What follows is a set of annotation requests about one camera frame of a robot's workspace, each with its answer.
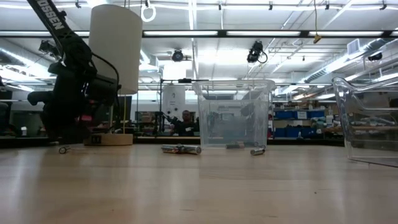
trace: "white cylinder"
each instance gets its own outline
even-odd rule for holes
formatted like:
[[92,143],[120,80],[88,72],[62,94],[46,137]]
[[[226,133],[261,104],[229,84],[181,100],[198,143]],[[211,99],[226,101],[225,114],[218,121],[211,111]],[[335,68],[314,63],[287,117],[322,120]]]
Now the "white cylinder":
[[[121,94],[135,94],[138,90],[142,21],[134,12],[111,4],[95,6],[91,10],[89,46],[94,54],[113,64],[119,72]],[[116,78],[114,70],[93,57],[98,74]]]

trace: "person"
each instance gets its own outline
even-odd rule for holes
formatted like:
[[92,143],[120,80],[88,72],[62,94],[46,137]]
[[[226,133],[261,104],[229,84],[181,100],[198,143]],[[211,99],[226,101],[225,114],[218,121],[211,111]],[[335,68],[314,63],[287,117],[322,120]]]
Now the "person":
[[175,124],[170,133],[171,135],[177,133],[179,136],[194,136],[195,131],[198,131],[198,124],[192,121],[191,112],[185,110],[182,112],[182,122]]

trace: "ceiling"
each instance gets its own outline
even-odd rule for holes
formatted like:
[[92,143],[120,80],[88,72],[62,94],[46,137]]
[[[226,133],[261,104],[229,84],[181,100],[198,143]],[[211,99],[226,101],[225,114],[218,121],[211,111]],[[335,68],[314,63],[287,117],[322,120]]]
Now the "ceiling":
[[[74,6],[74,1],[53,0],[57,6]],[[314,30],[315,11],[313,0],[273,0],[274,9],[267,10],[268,1],[261,0],[222,0],[222,8],[218,10],[218,0],[196,0],[196,11],[193,24],[190,25],[189,0],[165,0],[150,1],[156,8],[156,16],[153,21],[144,22],[144,30],[190,30],[207,29],[284,29]],[[365,0],[330,0],[329,10],[325,10],[326,1],[317,0],[317,26],[319,29],[327,30],[394,30],[398,27],[398,1],[385,1],[389,6],[385,10],[382,1]],[[111,2],[120,6],[124,1]],[[130,1],[131,10],[140,14],[141,1]],[[338,8],[345,8],[346,4],[352,6],[340,13]],[[90,29],[90,11],[86,2],[80,1],[83,6],[67,7],[63,10],[67,13],[67,22],[74,30]],[[311,7],[308,11],[292,11],[282,6]],[[28,3],[23,0],[0,0],[0,30],[45,30],[39,18],[33,10],[29,9]],[[171,9],[170,7],[183,7],[184,9]],[[363,8],[374,8],[373,10],[358,10]],[[145,10],[145,17],[151,16],[150,9]],[[14,45],[15,54],[28,58],[36,58],[35,63],[48,66],[52,58],[38,51],[43,39],[35,38],[3,38],[0,39],[0,48],[3,45]],[[261,40],[266,47],[268,62],[261,66],[249,66],[246,57],[248,50],[254,41]],[[237,78],[270,78],[278,83],[296,82],[304,77],[314,68],[319,68],[327,61],[344,53],[347,43],[353,39],[322,39],[313,44],[312,39],[255,39],[255,38],[197,38],[198,73],[201,79],[237,79]],[[173,64],[170,60],[170,52],[174,49],[182,49],[185,55],[192,57],[191,38],[168,38],[168,39],[143,39],[142,49],[151,55],[158,57],[159,64]],[[390,60],[396,54],[396,44],[391,44],[383,60]],[[192,63],[184,62],[180,65],[188,69],[187,77],[193,78]],[[365,66],[373,66],[374,62],[365,62]],[[363,61],[341,68],[336,73],[349,76],[363,70]],[[142,82],[150,82],[159,78],[158,73],[142,72]]]

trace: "security camera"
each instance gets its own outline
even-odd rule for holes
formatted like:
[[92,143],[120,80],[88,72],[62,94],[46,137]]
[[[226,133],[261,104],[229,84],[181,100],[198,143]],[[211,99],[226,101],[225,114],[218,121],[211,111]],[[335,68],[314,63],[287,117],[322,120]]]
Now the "security camera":
[[184,54],[181,50],[174,50],[174,54],[172,56],[172,60],[174,62],[181,62],[184,59]]

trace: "clear plastic bin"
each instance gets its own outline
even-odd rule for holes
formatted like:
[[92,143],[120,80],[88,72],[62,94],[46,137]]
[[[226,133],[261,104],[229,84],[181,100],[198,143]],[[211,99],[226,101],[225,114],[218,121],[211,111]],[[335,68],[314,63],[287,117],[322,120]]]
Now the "clear plastic bin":
[[333,79],[349,159],[398,167],[397,83],[356,87]]
[[271,80],[194,83],[202,149],[266,146],[274,87]]

